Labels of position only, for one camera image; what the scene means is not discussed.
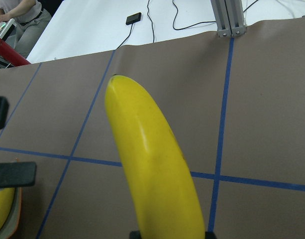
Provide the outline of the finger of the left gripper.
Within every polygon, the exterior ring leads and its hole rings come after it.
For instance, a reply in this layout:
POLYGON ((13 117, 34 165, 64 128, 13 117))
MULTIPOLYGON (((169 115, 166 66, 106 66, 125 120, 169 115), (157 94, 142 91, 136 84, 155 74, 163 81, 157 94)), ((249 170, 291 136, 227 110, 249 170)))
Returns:
POLYGON ((0 96, 0 129, 3 129, 5 126, 8 109, 9 109, 9 103, 7 98, 0 96))
POLYGON ((0 189, 35 185, 35 162, 0 163, 0 189))

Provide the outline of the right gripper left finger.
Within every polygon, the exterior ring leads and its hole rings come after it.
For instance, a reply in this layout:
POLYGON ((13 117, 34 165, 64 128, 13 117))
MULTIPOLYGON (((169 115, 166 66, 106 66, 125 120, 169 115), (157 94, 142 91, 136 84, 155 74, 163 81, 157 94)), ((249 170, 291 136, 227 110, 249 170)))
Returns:
POLYGON ((131 231, 129 233, 129 239, 140 239, 140 231, 131 231))

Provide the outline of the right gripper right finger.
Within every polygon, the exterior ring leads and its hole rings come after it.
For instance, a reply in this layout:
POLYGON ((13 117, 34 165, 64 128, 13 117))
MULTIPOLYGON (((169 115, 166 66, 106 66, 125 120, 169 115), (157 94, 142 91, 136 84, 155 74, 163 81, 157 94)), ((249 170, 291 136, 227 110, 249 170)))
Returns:
POLYGON ((216 239, 214 232, 205 232, 205 239, 216 239))

